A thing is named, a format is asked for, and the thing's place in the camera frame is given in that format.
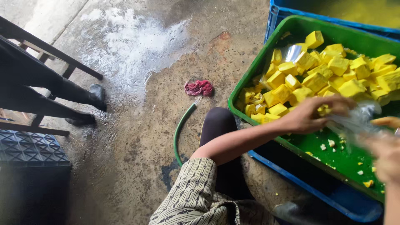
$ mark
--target tofu crumb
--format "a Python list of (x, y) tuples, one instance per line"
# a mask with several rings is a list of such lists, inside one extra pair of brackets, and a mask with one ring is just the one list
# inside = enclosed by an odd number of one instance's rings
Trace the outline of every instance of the tofu crumb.
[(335, 142), (328, 139), (329, 147), (335, 146)]
[(373, 180), (369, 180), (368, 182), (362, 182), (366, 187), (372, 187), (374, 185)]

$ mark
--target sleeve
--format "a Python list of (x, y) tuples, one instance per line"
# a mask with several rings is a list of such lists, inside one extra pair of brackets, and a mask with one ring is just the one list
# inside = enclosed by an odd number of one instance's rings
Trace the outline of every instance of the sleeve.
[(215, 162), (207, 158), (194, 158), (184, 163), (149, 224), (186, 223), (207, 213), (213, 201), (216, 169)]

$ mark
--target knee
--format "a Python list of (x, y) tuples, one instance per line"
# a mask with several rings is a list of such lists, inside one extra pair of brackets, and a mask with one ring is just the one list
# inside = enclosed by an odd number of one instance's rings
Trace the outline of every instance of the knee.
[(210, 109), (204, 121), (235, 121), (235, 117), (227, 108), (215, 107)]

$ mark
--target hand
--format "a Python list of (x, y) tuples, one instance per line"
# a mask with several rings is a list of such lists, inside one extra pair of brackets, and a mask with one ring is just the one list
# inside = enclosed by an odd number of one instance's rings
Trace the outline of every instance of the hand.
[[(400, 119), (397, 117), (384, 117), (371, 123), (400, 127)], [(359, 137), (359, 142), (378, 158), (374, 165), (379, 180), (400, 185), (400, 138), (389, 132), (381, 132), (377, 135), (363, 134)]]
[(349, 109), (356, 105), (352, 99), (340, 95), (307, 98), (278, 121), (284, 126), (289, 126), (290, 133), (308, 134), (318, 131), (325, 127), (328, 121), (327, 118), (320, 118), (317, 113), (317, 109), (323, 104), (332, 109), (331, 113), (341, 116), (348, 116)]

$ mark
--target black leggings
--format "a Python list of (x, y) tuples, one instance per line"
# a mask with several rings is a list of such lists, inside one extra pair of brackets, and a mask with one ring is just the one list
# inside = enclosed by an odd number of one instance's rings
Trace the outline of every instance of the black leggings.
[(70, 119), (87, 118), (37, 93), (42, 87), (51, 94), (73, 102), (94, 105), (94, 94), (63, 78), (41, 61), (0, 36), (0, 108)]
[[(212, 108), (204, 119), (199, 147), (218, 136), (236, 130), (235, 117), (228, 109)], [(254, 200), (244, 180), (240, 157), (218, 166), (215, 191), (234, 200)]]

